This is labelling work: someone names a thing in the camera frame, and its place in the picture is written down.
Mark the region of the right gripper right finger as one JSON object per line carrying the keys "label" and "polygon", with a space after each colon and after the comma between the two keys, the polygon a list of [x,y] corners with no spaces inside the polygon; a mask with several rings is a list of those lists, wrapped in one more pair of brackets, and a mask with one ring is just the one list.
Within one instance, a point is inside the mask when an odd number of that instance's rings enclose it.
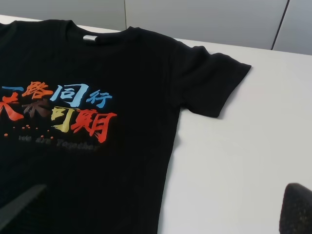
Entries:
{"label": "right gripper right finger", "polygon": [[279,232],[312,234],[312,191],[299,183],[290,183],[286,186]]}

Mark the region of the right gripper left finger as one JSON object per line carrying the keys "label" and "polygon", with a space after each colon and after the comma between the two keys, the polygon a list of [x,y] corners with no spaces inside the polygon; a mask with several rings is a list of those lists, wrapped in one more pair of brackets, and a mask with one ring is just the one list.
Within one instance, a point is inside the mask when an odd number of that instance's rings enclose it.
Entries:
{"label": "right gripper left finger", "polygon": [[46,185],[34,185],[19,196],[8,202],[0,209],[0,230],[2,231],[14,218],[19,215],[31,202],[46,190]]}

